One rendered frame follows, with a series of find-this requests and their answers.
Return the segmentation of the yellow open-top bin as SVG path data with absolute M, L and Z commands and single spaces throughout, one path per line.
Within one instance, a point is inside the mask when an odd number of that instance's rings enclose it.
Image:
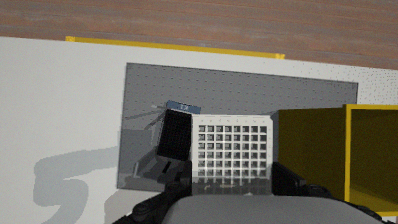
M 278 162 L 306 185 L 398 216 L 398 105 L 279 110 Z

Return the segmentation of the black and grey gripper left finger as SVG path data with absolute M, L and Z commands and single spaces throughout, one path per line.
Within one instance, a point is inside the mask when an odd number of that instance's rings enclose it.
M 186 160 L 183 171 L 165 185 L 165 191 L 134 206 L 132 213 L 112 224 L 161 224 L 169 208 L 178 200 L 192 195 L 192 162 Z

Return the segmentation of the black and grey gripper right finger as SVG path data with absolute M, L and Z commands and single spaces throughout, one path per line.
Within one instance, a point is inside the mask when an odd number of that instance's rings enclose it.
M 370 210 L 368 207 L 334 198 L 331 192 L 323 186 L 317 184 L 308 184 L 307 186 L 305 179 L 279 162 L 272 162 L 272 194 L 274 196 L 320 197 L 337 200 L 363 211 L 365 214 L 384 224 L 396 224 L 389 220 L 387 220 L 387 222 L 383 221 L 379 214 Z

